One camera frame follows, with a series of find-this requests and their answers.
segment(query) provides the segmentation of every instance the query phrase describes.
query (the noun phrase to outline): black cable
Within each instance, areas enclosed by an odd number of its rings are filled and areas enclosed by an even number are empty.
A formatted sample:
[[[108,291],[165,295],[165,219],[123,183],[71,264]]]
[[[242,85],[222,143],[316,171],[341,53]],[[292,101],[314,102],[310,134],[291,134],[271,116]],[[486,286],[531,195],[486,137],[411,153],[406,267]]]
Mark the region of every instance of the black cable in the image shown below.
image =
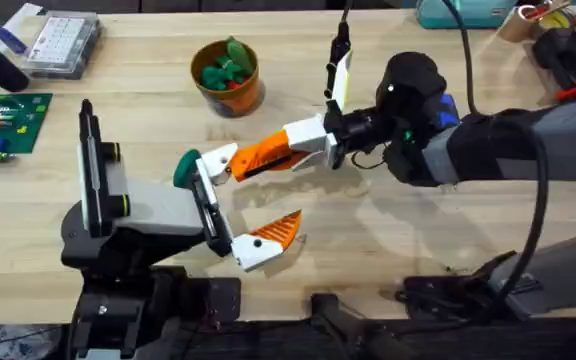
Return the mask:
[[[21,336],[15,336],[15,337],[8,338],[8,339],[3,339],[3,340],[0,340],[0,344],[7,343],[7,342],[11,342],[11,341],[15,341],[15,340],[20,340],[20,339],[25,339],[25,338],[28,338],[28,337],[31,337],[31,336],[35,336],[35,335],[47,333],[47,332],[54,331],[54,330],[57,330],[57,329],[61,329],[61,326],[51,326],[51,327],[49,327],[49,328],[46,328],[46,329],[43,329],[43,330],[40,330],[40,331],[35,331],[35,332],[33,332],[33,333],[30,333],[30,334],[21,335]]]
[[[348,13],[352,8],[352,0],[346,0],[346,5],[344,6],[344,13],[341,15],[341,22],[346,22],[348,18]]]
[[[455,18],[457,25],[459,26],[459,32],[461,33],[461,41],[464,46],[464,56],[466,57],[466,93],[468,97],[468,109],[473,115],[481,115],[477,107],[475,106],[475,95],[473,94],[473,80],[472,80],[472,56],[470,54],[470,41],[468,40],[468,31],[466,30],[466,25],[464,25],[464,20],[459,15],[459,12],[455,8],[450,0],[442,0],[444,5],[448,8],[452,17]]]
[[[381,165],[385,164],[386,161],[382,160],[380,163],[375,164],[375,165],[370,165],[370,166],[363,166],[357,163],[357,154],[359,154],[360,151],[355,151],[351,156],[350,156],[350,162],[355,165],[356,167],[362,169],[362,170],[372,170],[372,169],[376,169],[378,167],[380,167]]]
[[[517,282],[521,278],[521,275],[526,271],[532,256],[537,250],[537,243],[541,235],[541,230],[543,229],[544,218],[546,215],[546,207],[548,204],[548,157],[546,154],[546,146],[539,135],[537,135],[532,128],[524,126],[514,122],[508,121],[493,121],[491,131],[498,126],[512,127],[513,129],[520,131],[524,137],[529,140],[535,151],[536,165],[537,165],[537,200],[535,201],[535,211],[532,217],[532,223],[530,224],[530,232],[528,233],[528,239],[526,239],[526,244],[524,249],[519,255],[519,259],[512,270],[512,273],[501,287],[499,292],[495,295],[490,305],[486,309],[482,310],[479,314],[473,318],[465,321],[460,321],[456,324],[449,325],[438,325],[433,327],[420,327],[408,330],[403,330],[395,333],[395,337],[401,338],[406,335],[411,334],[423,334],[423,333],[435,333],[443,332],[449,330],[457,330],[467,326],[475,325],[482,321],[489,320],[492,315],[499,309],[500,306],[506,301],[506,297],[510,294]]]
[[[186,358],[186,356],[188,355],[188,353],[190,352],[192,341],[195,339],[195,336],[197,336],[197,334],[199,333],[200,327],[201,327],[201,324],[198,323],[197,327],[192,332],[192,335],[190,335],[190,338],[188,338],[188,341],[186,342],[186,346],[184,347],[184,351],[181,353],[181,357],[179,358],[179,360],[184,360]]]

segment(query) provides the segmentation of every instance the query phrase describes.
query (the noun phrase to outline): orange plastic piece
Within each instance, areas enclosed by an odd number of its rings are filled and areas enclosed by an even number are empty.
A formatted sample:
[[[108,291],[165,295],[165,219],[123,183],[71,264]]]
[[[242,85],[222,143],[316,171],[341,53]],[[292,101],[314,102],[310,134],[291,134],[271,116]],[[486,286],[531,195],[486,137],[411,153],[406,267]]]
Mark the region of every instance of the orange plastic piece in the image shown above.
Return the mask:
[[[292,150],[286,131],[281,130],[259,144],[238,150],[230,161],[230,171],[237,181],[242,181],[266,170],[290,169],[306,155],[307,152]]]
[[[274,240],[281,244],[286,250],[297,236],[299,224],[301,223],[301,210],[295,211],[284,218],[268,224],[250,233],[250,235],[259,236],[264,239]]]

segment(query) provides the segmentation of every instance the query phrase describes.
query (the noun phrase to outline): blue device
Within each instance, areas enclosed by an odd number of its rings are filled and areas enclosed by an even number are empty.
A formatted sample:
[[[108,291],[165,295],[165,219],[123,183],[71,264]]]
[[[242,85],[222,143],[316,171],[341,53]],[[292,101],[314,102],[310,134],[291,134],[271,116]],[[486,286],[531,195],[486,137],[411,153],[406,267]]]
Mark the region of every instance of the blue device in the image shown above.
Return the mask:
[[[467,28],[498,28],[517,0],[449,0]],[[455,29],[457,22],[441,0],[419,0],[417,20],[426,29]]]

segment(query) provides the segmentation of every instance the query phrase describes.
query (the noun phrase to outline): green teal handle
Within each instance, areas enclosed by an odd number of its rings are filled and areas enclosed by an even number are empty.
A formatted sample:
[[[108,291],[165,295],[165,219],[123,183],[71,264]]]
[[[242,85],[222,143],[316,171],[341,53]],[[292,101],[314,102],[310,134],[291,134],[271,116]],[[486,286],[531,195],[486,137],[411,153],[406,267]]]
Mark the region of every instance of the green teal handle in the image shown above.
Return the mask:
[[[196,149],[186,151],[179,160],[175,174],[172,177],[172,184],[178,188],[187,188],[190,176],[197,170],[197,159],[201,158],[201,153]]]

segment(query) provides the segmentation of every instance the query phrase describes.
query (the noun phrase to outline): plastic storage box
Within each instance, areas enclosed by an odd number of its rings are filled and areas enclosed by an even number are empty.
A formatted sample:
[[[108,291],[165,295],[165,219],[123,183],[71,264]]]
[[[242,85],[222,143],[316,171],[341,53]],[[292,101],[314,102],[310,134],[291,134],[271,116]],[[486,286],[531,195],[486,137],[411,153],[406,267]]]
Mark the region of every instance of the plastic storage box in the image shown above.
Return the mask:
[[[101,31],[95,13],[49,11],[21,69],[35,78],[81,79]]]

